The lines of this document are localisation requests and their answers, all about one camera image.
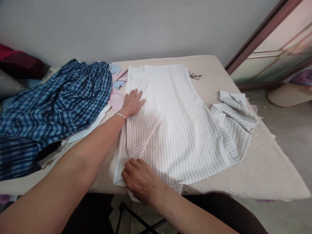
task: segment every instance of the right hand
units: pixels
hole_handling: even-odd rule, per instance
[[[133,196],[151,206],[157,205],[167,187],[142,159],[126,162],[121,176]]]

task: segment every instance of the floor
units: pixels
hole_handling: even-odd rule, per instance
[[[293,107],[280,108],[270,104],[266,99],[265,90],[245,92],[251,104],[257,105],[258,115],[276,136],[276,141],[284,153],[292,161],[306,185],[312,191],[312,102],[302,103]],[[235,198],[247,207],[271,234],[305,234],[312,233],[312,199],[291,202],[259,202],[253,199]],[[152,208],[132,203],[127,195],[114,196],[113,213],[110,220],[116,228],[119,216],[119,204],[124,202],[128,207],[152,225],[162,219]],[[119,233],[137,234],[145,228],[124,213]],[[159,227],[159,233],[176,234],[169,224]]]

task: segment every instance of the cushion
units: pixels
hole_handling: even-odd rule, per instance
[[[20,82],[2,70],[0,70],[0,84],[0,100],[26,90]]]

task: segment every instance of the hand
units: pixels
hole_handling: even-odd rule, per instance
[[[123,101],[124,104],[119,113],[123,114],[126,118],[128,118],[130,115],[137,114],[141,110],[144,103],[146,102],[146,99],[140,101],[141,96],[142,91],[138,93],[137,89],[131,90],[129,95],[126,94],[124,96]]]
[[[126,162],[121,176],[133,196],[147,205],[157,206],[167,187],[142,159]]]

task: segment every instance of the beige stool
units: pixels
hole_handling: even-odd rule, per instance
[[[269,102],[279,107],[289,107],[312,100],[312,87],[287,83],[269,93]]]

